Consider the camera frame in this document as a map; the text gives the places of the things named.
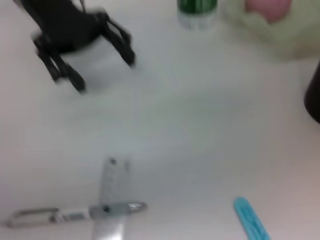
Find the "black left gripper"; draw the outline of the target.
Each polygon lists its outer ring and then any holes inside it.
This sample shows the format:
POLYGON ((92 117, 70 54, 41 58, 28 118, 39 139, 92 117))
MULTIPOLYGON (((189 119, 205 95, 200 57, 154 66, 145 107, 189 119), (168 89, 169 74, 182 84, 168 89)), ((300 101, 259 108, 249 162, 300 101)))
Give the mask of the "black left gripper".
POLYGON ((131 34, 105 10, 81 10, 71 0, 22 0, 20 3, 40 28, 39 35, 32 41, 54 82, 65 78, 79 93, 86 91, 84 79, 61 54, 78 51, 100 35, 112 44, 129 67, 135 64, 131 34))

